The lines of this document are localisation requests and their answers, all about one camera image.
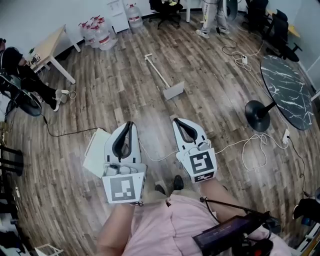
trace power strip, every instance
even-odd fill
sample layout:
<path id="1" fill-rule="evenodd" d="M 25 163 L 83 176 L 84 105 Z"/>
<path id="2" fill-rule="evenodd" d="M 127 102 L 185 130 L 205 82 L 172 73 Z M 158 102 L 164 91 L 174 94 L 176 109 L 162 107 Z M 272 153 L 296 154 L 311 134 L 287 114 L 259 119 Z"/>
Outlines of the power strip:
<path id="1" fill-rule="evenodd" d="M 283 137 L 282 137 L 282 143 L 283 144 L 288 144 L 289 143 L 289 136 L 290 136 L 289 130 L 285 129 Z"/>

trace mop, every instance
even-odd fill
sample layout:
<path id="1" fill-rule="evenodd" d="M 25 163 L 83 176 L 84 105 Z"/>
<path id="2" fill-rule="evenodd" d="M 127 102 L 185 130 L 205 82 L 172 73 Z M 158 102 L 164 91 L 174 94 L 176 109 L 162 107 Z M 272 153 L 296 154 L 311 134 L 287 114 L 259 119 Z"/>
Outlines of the mop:
<path id="1" fill-rule="evenodd" d="M 146 61 L 148 61 L 151 66 L 154 68 L 154 70 L 158 73 L 158 75 L 160 76 L 160 78 L 162 79 L 162 81 L 165 83 L 165 85 L 168 87 L 168 89 L 163 90 L 163 94 L 164 97 L 167 100 L 170 100 L 171 98 L 182 94 L 184 92 L 184 88 L 185 88 L 185 81 L 179 82 L 173 86 L 170 86 L 167 81 L 165 80 L 165 78 L 160 74 L 160 72 L 158 71 L 158 69 L 155 67 L 155 65 L 153 64 L 153 62 L 148 58 L 149 56 L 151 56 L 152 53 L 147 54 L 144 56 L 144 59 Z"/>

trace person standing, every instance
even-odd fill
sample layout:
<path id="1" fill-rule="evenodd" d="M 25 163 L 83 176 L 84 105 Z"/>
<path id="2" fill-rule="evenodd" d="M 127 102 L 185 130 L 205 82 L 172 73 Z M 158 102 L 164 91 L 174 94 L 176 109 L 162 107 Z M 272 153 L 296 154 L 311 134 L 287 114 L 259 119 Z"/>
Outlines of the person standing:
<path id="1" fill-rule="evenodd" d="M 195 32 L 197 35 L 209 39 L 209 32 L 217 17 L 217 25 L 221 33 L 229 34 L 227 20 L 223 10 L 224 0 L 203 0 L 203 25 Z"/>

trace office chair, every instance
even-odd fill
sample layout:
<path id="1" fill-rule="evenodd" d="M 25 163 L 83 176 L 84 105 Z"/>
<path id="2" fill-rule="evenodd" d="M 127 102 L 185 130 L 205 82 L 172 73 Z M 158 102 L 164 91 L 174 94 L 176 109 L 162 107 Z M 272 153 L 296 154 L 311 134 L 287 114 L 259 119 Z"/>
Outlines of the office chair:
<path id="1" fill-rule="evenodd" d="M 161 24 L 164 21 L 170 21 L 177 24 L 178 28 L 180 28 L 180 10 L 184 7 L 180 4 L 180 0 L 176 2 L 175 5 L 170 5 L 168 1 L 162 3 L 162 0 L 149 0 L 151 10 L 157 11 L 157 16 L 160 17 L 161 21 L 158 23 L 158 30 L 160 29 Z"/>
<path id="2" fill-rule="evenodd" d="M 243 22 L 242 24 L 248 25 L 249 32 L 251 31 L 259 31 L 263 33 L 265 26 L 269 27 L 270 23 L 268 20 L 271 21 L 270 18 L 266 15 L 266 8 L 268 5 L 268 0 L 245 0 L 246 7 L 248 13 L 244 16 L 247 18 L 248 22 Z"/>
<path id="3" fill-rule="evenodd" d="M 278 56 L 279 58 L 283 58 L 284 60 L 288 58 L 293 62 L 298 62 L 299 58 L 295 54 L 295 51 L 297 49 L 302 51 L 302 49 L 296 43 L 294 43 L 295 47 L 293 49 L 290 49 L 288 47 L 289 24 L 287 20 L 288 18 L 283 12 L 279 12 L 279 14 L 272 14 L 272 23 L 266 34 L 269 35 L 272 27 L 274 27 L 274 34 L 273 36 L 267 36 L 266 39 L 274 48 L 276 48 L 279 51 L 279 54 L 275 53 L 270 48 L 267 48 L 266 52 Z"/>

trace person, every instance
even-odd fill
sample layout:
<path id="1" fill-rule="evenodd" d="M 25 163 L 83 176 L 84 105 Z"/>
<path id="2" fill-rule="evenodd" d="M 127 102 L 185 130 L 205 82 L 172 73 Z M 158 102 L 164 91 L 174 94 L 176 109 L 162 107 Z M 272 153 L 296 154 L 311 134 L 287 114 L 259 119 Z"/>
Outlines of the person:
<path id="1" fill-rule="evenodd" d="M 66 96 L 61 90 L 45 85 L 38 75 L 27 65 L 23 55 L 14 47 L 6 48 L 6 40 L 0 38 L 0 68 L 8 75 L 14 75 L 21 79 L 21 88 L 32 93 L 36 92 L 54 112 L 57 112 L 61 101 Z"/>
<path id="2" fill-rule="evenodd" d="M 203 25 L 195 32 L 197 35 L 209 39 L 209 32 L 217 16 L 217 24 L 221 33 L 229 34 L 227 20 L 223 10 L 224 0 L 203 0 Z"/>
<path id="3" fill-rule="evenodd" d="M 215 178 L 202 181 L 200 187 L 201 193 L 208 199 L 240 205 Z M 216 226 L 218 222 L 206 205 L 200 202 L 200 194 L 184 189 L 180 176 L 174 178 L 174 191 L 169 198 L 160 185 L 155 189 L 149 197 L 152 203 L 142 207 L 128 203 L 115 205 L 97 238 L 97 256 L 202 255 L 192 237 Z M 246 215 L 241 209 L 221 204 L 210 202 L 209 206 L 220 222 L 236 215 Z M 268 236 L 269 230 L 261 226 L 249 238 L 261 240 Z M 272 234 L 270 240 L 273 242 L 271 256 L 291 255 L 289 247 L 280 237 Z"/>
<path id="4" fill-rule="evenodd" d="M 320 223 L 320 203 L 312 198 L 301 199 L 293 209 L 292 218 L 296 220 L 301 216 Z"/>

